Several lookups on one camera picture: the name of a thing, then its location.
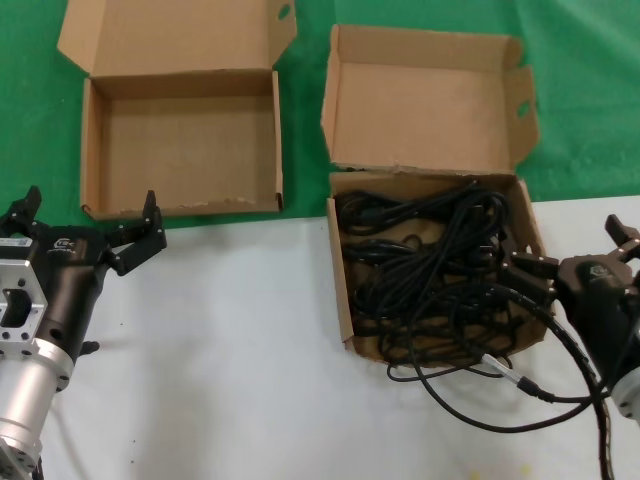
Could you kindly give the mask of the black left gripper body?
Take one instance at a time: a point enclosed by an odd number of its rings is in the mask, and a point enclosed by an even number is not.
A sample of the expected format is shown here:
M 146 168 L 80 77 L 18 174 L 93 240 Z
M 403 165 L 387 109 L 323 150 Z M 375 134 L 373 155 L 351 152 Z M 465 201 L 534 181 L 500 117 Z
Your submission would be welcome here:
M 36 337 L 61 348 L 73 361 L 82 350 L 108 270 L 104 234 L 78 226 L 44 227 L 29 254 L 47 307 Z

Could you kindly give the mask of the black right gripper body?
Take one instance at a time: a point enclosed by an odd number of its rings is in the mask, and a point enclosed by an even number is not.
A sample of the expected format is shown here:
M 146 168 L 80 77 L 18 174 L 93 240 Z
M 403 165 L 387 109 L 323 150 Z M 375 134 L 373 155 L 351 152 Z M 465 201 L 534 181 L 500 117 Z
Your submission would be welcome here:
M 616 385 L 639 366 L 639 295 L 631 267 L 608 255 L 586 255 L 560 262 L 558 300 L 599 375 Z

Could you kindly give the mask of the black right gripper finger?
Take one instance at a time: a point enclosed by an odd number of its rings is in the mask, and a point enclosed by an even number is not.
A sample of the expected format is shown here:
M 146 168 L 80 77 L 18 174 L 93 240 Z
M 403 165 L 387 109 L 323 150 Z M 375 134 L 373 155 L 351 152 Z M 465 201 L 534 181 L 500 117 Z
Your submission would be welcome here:
M 550 306 L 556 298 L 558 271 L 555 258 L 513 251 L 502 260 L 501 283 L 539 306 Z
M 639 258 L 640 237 L 637 229 L 624 225 L 615 214 L 610 214 L 605 221 L 605 230 L 616 245 L 608 257 L 622 263 Z

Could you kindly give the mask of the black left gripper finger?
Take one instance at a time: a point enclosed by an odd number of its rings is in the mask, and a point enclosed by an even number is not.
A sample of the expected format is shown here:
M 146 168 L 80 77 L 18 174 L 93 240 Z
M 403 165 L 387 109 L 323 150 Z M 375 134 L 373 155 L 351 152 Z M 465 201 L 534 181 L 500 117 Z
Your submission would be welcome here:
M 40 189 L 35 185 L 29 188 L 23 198 L 13 201 L 1 216 L 1 237 L 10 238 L 13 235 L 21 235 L 34 239 L 40 230 L 40 224 L 35 217 L 41 202 Z
M 109 246 L 106 263 L 119 275 L 125 276 L 167 247 L 161 210 L 156 195 L 149 190 L 142 217 L 129 224 L 121 224 L 105 234 Z

